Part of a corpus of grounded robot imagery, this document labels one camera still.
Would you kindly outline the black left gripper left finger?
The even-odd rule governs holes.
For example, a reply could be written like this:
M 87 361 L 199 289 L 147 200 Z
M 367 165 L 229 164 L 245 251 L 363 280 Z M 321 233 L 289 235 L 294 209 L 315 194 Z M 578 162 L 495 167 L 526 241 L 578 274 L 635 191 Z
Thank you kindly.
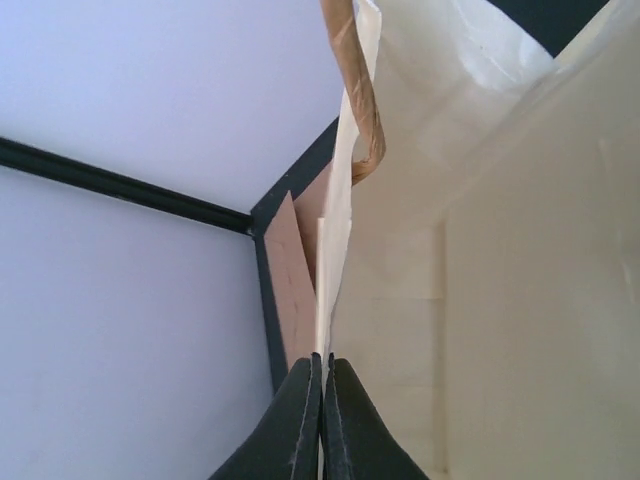
M 211 479 L 316 479 L 321 381 L 319 354 L 298 359 L 254 431 Z

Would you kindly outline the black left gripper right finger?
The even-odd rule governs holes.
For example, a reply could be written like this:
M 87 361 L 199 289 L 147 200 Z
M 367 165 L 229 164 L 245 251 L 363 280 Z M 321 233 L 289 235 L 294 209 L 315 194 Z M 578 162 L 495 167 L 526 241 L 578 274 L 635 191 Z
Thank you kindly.
M 325 479 L 428 479 L 391 435 L 344 358 L 329 357 L 323 408 Z

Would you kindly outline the cream paper bag with handles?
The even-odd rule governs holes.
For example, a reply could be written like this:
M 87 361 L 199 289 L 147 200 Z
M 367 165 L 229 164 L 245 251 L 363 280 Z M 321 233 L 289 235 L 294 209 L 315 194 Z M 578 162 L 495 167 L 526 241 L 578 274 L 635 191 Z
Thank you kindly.
M 326 1 L 317 343 L 429 479 L 639 475 L 639 5 Z

